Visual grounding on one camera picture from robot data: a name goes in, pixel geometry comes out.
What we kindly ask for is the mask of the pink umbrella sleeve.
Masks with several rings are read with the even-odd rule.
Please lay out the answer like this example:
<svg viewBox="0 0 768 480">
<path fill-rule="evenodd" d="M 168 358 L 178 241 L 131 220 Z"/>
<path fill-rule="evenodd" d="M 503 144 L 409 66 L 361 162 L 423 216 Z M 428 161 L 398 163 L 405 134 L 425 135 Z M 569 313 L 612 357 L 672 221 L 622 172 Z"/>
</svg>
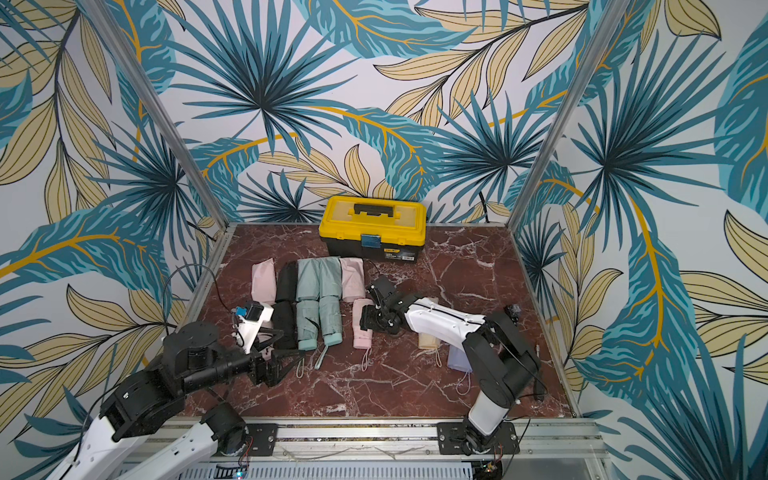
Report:
<svg viewBox="0 0 768 480">
<path fill-rule="evenodd" d="M 273 305 L 276 292 L 274 260 L 270 258 L 254 264 L 251 269 L 251 299 L 261 304 Z"/>
<path fill-rule="evenodd" d="M 361 258 L 341 258 L 342 300 L 352 303 L 366 296 L 364 262 Z"/>
</svg>

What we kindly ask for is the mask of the mint sleeved umbrella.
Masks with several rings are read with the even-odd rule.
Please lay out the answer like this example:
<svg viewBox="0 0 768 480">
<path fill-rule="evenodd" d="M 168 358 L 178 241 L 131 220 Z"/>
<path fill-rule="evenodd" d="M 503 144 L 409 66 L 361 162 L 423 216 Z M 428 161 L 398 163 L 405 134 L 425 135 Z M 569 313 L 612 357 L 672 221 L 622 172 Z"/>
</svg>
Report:
<svg viewBox="0 0 768 480">
<path fill-rule="evenodd" d="M 301 300 L 296 305 L 296 327 L 298 349 L 315 350 L 320 331 L 319 301 Z"/>
<path fill-rule="evenodd" d="M 324 344 L 340 344 L 343 341 L 343 327 L 338 297 L 324 296 L 319 299 L 319 319 Z"/>
</svg>

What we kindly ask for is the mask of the mint umbrella sleeve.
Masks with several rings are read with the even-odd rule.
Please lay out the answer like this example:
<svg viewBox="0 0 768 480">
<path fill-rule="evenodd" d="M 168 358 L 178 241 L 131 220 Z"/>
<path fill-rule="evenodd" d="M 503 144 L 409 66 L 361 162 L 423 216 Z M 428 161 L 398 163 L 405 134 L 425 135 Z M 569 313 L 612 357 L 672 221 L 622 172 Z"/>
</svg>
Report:
<svg viewBox="0 0 768 480">
<path fill-rule="evenodd" d="M 338 257 L 325 257 L 317 260 L 317 274 L 319 282 L 319 296 L 336 297 L 341 299 L 342 269 Z"/>
<path fill-rule="evenodd" d="M 318 263 L 316 259 L 300 259 L 297 261 L 296 300 L 318 300 L 320 283 Z"/>
</svg>

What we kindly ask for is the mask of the black sleeved umbrella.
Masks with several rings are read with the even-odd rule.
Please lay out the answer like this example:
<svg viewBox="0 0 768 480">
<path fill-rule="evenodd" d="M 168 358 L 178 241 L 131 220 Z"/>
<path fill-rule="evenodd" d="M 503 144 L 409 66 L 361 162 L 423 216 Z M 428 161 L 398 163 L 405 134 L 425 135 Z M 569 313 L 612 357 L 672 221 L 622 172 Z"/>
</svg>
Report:
<svg viewBox="0 0 768 480">
<path fill-rule="evenodd" d="M 290 301 L 276 302 L 272 316 L 273 328 L 282 332 L 282 337 L 275 341 L 274 347 L 281 350 L 298 348 L 296 310 Z"/>
</svg>

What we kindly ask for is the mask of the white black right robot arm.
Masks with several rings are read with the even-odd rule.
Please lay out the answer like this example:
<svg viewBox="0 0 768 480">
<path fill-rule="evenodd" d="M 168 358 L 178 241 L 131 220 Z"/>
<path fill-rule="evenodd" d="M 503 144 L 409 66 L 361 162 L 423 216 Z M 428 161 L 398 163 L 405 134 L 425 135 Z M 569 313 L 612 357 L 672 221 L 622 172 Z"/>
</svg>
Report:
<svg viewBox="0 0 768 480">
<path fill-rule="evenodd" d="M 463 351 L 480 393 L 463 421 L 461 439 L 477 450 L 485 448 L 524 390 L 540 381 L 540 358 L 521 335 L 516 311 L 498 310 L 485 316 L 461 312 L 403 293 L 385 276 L 367 291 L 373 303 L 363 308 L 363 331 L 396 335 L 406 329 Z"/>
</svg>

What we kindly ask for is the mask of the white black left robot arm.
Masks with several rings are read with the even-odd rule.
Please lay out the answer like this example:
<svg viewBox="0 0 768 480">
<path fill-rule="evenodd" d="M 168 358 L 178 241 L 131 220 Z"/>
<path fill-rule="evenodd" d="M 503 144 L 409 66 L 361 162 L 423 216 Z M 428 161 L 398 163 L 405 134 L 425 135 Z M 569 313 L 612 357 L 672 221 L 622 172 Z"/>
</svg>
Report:
<svg viewBox="0 0 768 480">
<path fill-rule="evenodd" d="M 144 369 L 128 376 L 106 396 L 95 419 L 81 429 L 77 444 L 50 473 L 52 479 L 105 479 L 127 456 L 181 413 L 187 397 L 246 376 L 254 385 L 278 385 L 287 375 L 276 356 L 262 352 L 280 340 L 279 329 L 259 328 L 241 347 L 228 348 L 216 325 L 188 324 L 167 336 L 162 352 Z M 156 471 L 168 478 L 205 455 L 238 453 L 247 425 L 226 401 L 209 410 L 175 445 L 132 469 L 133 474 Z"/>
</svg>

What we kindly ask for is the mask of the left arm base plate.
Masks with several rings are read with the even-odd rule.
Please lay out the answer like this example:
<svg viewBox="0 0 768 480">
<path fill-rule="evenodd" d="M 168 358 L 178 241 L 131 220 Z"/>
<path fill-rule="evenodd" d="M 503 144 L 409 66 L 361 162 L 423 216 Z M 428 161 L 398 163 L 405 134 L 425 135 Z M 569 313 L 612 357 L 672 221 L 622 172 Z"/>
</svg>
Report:
<svg viewBox="0 0 768 480">
<path fill-rule="evenodd" d="M 243 459 L 273 455 L 278 433 L 276 423 L 248 423 L 227 433 L 223 443 L 216 444 L 212 457 Z"/>
</svg>

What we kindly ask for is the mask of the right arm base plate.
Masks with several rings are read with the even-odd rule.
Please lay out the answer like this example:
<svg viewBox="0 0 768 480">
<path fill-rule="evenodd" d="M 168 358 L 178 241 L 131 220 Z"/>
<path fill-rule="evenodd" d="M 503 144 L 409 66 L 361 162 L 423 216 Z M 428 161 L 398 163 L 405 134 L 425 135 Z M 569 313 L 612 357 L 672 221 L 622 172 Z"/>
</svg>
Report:
<svg viewBox="0 0 768 480">
<path fill-rule="evenodd" d="M 517 454 L 520 451 L 519 437 L 511 422 L 502 422 L 488 435 L 481 433 L 468 419 L 439 422 L 436 429 L 441 455 Z"/>
</svg>

